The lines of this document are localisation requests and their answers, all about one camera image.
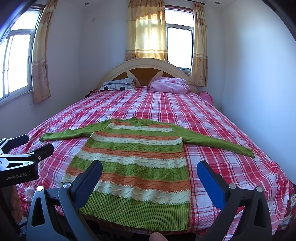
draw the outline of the white stripe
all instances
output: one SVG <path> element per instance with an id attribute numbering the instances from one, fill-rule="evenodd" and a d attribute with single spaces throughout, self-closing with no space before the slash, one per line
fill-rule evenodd
<path id="1" fill-rule="evenodd" d="M 172 132 L 172 128 L 163 127 L 149 127 L 149 126 L 119 126 L 114 123 L 108 125 L 111 129 L 128 129 L 128 130 L 140 130 L 140 131 L 162 131 L 162 132 Z"/>
<path id="2" fill-rule="evenodd" d="M 75 177 L 65 173 L 62 182 L 73 182 Z M 190 202 L 190 189 L 178 192 L 165 192 L 155 189 L 141 189 L 135 186 L 123 186 L 113 182 L 98 181 L 94 191 L 117 197 L 131 198 L 136 201 L 159 204 L 183 204 Z"/>
<path id="3" fill-rule="evenodd" d="M 178 159 L 154 159 L 154 158 L 142 158 L 137 156 L 113 156 L 103 153 L 90 153 L 83 150 L 80 150 L 76 154 L 79 158 L 84 160 L 100 160 L 106 162 L 115 162 L 123 165 L 137 164 L 143 167 L 151 167 L 151 168 L 178 168 L 186 166 L 186 158 L 181 157 Z"/>
<path id="4" fill-rule="evenodd" d="M 146 139 L 135 139 L 135 138 L 120 138 L 120 137 L 103 137 L 95 132 L 91 135 L 91 138 L 95 141 L 101 141 L 101 142 L 115 142 L 115 143 L 138 143 L 143 145 L 153 145 L 153 146 L 159 146 L 159 145 L 177 145 L 183 142 L 182 137 L 176 139 L 176 140 L 146 140 Z"/>

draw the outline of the curtain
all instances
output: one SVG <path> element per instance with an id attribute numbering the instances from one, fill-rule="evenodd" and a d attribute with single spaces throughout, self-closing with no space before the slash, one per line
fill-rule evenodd
<path id="1" fill-rule="evenodd" d="M 201 3 L 194 3 L 194 49 L 191 73 L 188 83 L 207 87 L 208 55 L 207 55 L 207 24 L 205 10 Z"/>
<path id="2" fill-rule="evenodd" d="M 33 100 L 38 103 L 51 97 L 47 69 L 47 39 L 51 18 L 58 0 L 49 0 L 38 24 L 33 46 L 32 85 Z"/>
<path id="3" fill-rule="evenodd" d="M 163 0 L 130 0 L 125 61 L 134 58 L 168 60 Z"/>

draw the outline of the human hand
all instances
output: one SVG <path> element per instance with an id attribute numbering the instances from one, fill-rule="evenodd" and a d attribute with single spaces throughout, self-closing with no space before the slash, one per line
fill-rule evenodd
<path id="1" fill-rule="evenodd" d="M 10 205 L 12 207 L 11 215 L 18 224 L 22 220 L 22 209 L 20 207 L 20 197 L 17 192 L 17 186 L 12 186 L 12 193 L 10 195 Z"/>
<path id="2" fill-rule="evenodd" d="M 168 241 L 168 240 L 162 234 L 155 232 L 150 235 L 149 241 Z"/>

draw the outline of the curtain rod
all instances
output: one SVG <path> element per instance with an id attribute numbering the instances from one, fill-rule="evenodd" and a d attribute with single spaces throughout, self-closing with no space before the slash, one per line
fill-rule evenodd
<path id="1" fill-rule="evenodd" d="M 192 1 L 192 0 L 185 0 L 185 1 L 189 1 L 189 2 L 197 2 L 197 1 Z M 203 3 L 203 2 L 198 2 L 198 3 L 201 3 L 202 5 L 205 5 L 205 3 Z"/>

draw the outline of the window frame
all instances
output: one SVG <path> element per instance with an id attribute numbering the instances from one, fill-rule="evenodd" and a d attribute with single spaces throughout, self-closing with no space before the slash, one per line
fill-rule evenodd
<path id="1" fill-rule="evenodd" d="M 33 54 L 33 45 L 34 45 L 34 39 L 35 39 L 35 34 L 36 30 L 42 15 L 42 9 L 39 7 L 34 7 L 32 6 L 28 10 L 34 10 L 34 11 L 39 11 L 39 17 L 36 23 L 36 28 L 35 29 L 16 29 L 16 30 L 11 30 L 9 34 L 7 35 L 7 43 L 6 43 L 6 48 L 5 48 L 5 53 L 4 53 L 4 59 L 3 59 L 3 69 L 0 70 L 0 74 L 2 74 L 2 86 L 3 86 L 3 97 L 0 98 L 0 107 L 8 102 L 10 102 L 13 99 L 16 99 L 26 93 L 29 93 L 32 91 L 33 86 L 32 86 L 32 54 Z M 13 38 L 16 35 L 30 35 L 30 41 L 29 41 L 29 49 L 28 49 L 28 63 L 27 63 L 27 81 L 28 85 L 25 87 L 22 87 L 20 89 L 17 89 L 11 93 L 5 94 L 5 83 L 4 83 L 4 73 L 5 73 L 5 60 L 6 60 L 6 54 L 7 54 L 7 49 L 9 45 L 9 39 L 12 36 L 11 44 L 13 42 Z"/>
<path id="2" fill-rule="evenodd" d="M 193 14 L 193 9 L 183 9 L 181 7 L 176 7 L 176 6 L 166 6 L 165 9 L 171 9 L 171 10 L 176 10 L 176 11 L 182 11 L 182 12 L 190 12 Z M 191 39 L 192 39 L 192 55 L 191 55 L 191 65 L 192 65 L 192 60 L 193 60 L 193 48 L 194 48 L 194 27 L 189 27 L 189 26 L 184 26 L 184 25 L 179 25 L 179 24 L 171 24 L 171 23 L 166 23 L 166 29 L 167 29 L 167 46 L 168 46 L 168 29 L 169 28 L 177 28 L 177 29 L 183 29 L 183 30 L 189 30 L 191 31 Z M 180 68 L 185 74 L 190 75 L 191 68 Z"/>

